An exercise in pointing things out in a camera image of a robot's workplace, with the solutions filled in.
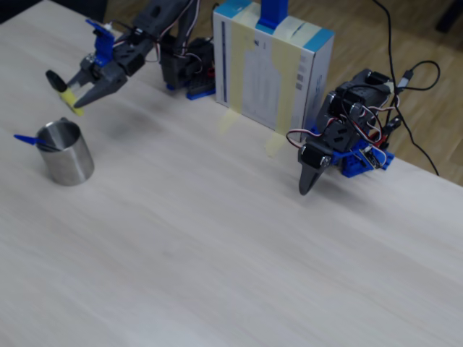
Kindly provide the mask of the grey idle gripper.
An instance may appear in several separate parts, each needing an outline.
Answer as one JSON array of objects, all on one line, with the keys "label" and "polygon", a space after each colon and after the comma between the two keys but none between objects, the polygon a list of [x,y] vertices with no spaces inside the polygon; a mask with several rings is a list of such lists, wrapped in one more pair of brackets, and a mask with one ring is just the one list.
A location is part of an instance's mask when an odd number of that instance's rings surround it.
[{"label": "grey idle gripper", "polygon": [[306,195],[329,166],[354,155],[359,135],[352,126],[337,119],[330,119],[321,133],[306,129],[303,133],[306,138],[298,150],[298,161],[302,165],[299,192]]}]

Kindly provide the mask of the grey gripper with camera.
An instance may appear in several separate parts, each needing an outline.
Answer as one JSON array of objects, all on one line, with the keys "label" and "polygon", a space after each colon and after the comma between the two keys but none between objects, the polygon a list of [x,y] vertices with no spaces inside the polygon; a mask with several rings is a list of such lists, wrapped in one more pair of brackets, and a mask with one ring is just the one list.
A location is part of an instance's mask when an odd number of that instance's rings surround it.
[{"label": "grey gripper with camera", "polygon": [[80,62],[77,74],[67,83],[68,87],[82,87],[88,83],[93,86],[79,97],[75,108],[83,108],[108,95],[116,93],[145,64],[145,58],[153,50],[153,41],[141,38],[135,42],[128,38],[112,43],[111,61],[104,67],[96,62],[94,53],[89,53]]}]

